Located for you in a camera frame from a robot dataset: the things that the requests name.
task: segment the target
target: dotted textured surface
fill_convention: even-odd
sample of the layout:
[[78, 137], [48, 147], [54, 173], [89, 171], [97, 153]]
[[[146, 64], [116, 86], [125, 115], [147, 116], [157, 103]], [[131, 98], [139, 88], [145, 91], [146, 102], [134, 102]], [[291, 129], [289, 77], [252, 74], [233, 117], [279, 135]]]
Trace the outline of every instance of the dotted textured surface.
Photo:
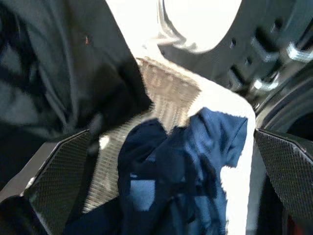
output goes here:
[[284, 207], [295, 221], [312, 222], [313, 161], [295, 143], [277, 136], [257, 131], [255, 139], [270, 181]]
[[200, 93], [197, 83], [190, 75], [151, 60], [139, 59], [137, 62], [154, 107], [149, 113], [138, 115], [128, 123], [105, 133], [100, 139], [100, 154], [84, 212], [89, 212], [118, 195], [117, 157], [128, 133], [150, 118], [158, 118], [168, 132], [177, 125], [184, 125], [189, 108]]
[[54, 153], [25, 196], [49, 234], [61, 234], [81, 186], [87, 146], [84, 132]]

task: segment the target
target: navy blue fabric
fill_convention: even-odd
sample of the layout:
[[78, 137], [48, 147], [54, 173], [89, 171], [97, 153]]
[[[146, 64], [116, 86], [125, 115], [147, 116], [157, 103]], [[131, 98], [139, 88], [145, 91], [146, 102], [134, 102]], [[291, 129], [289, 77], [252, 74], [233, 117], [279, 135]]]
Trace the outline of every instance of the navy blue fabric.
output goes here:
[[203, 108], [170, 136], [154, 119], [135, 127], [118, 158], [122, 235], [224, 235], [220, 172], [236, 167], [247, 119]]
[[121, 221], [122, 210], [115, 198], [68, 224], [63, 235], [118, 235]]

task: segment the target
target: laundry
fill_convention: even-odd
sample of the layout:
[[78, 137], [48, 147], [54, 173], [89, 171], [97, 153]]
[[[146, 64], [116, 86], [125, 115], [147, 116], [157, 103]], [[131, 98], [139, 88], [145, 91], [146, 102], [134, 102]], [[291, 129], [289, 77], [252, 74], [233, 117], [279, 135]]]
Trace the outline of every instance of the laundry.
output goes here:
[[121, 234], [224, 235], [220, 172], [236, 167], [246, 132], [246, 118], [207, 108], [169, 136], [157, 119], [135, 127], [118, 158]]
[[99, 135], [151, 104], [109, 7], [0, 0], [0, 18], [0, 190], [44, 142], [84, 129], [92, 135], [89, 180]]

